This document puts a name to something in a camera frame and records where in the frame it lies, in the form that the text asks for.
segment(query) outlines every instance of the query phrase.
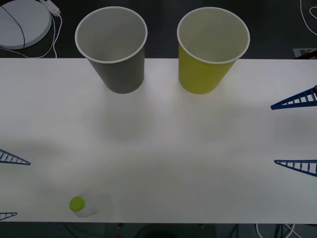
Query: white disc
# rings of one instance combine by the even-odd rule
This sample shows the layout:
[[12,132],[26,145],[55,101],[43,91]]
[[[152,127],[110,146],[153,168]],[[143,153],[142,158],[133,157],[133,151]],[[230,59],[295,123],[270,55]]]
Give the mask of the white disc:
[[[40,41],[51,27],[51,14],[38,1],[15,0],[4,4],[3,7],[20,24],[25,37],[25,47]],[[0,47],[22,49],[21,29],[5,10],[0,7]]]

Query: yellow paper cup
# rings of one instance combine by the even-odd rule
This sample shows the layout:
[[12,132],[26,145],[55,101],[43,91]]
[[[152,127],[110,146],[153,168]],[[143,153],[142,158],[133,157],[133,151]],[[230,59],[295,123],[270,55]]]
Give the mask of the yellow paper cup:
[[178,24],[178,79],[195,94],[212,91],[248,49],[250,33],[234,13],[203,7],[186,14]]

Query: clear plastic bottle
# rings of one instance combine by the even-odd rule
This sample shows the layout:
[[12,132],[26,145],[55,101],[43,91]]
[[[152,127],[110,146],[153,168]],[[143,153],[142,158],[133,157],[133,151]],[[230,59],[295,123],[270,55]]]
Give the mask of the clear plastic bottle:
[[70,200],[69,208],[77,217],[89,217],[96,213],[97,204],[90,192],[83,192]]

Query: paper cup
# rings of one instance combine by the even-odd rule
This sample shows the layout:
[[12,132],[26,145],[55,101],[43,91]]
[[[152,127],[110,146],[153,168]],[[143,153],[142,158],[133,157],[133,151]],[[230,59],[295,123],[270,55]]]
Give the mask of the paper cup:
[[212,91],[248,49],[246,24],[230,11],[203,7],[186,14],[177,27],[179,81],[189,92]]
[[75,43],[111,91],[130,93],[143,82],[147,36],[139,14],[111,6],[93,11],[79,23]]

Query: bottle cap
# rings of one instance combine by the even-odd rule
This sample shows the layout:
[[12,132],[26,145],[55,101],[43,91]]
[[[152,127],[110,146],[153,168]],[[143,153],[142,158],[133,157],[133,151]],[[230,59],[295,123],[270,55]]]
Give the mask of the bottle cap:
[[77,196],[77,197],[73,197],[70,200],[69,208],[73,212],[79,212],[83,210],[84,207],[85,207],[85,199],[83,197]]

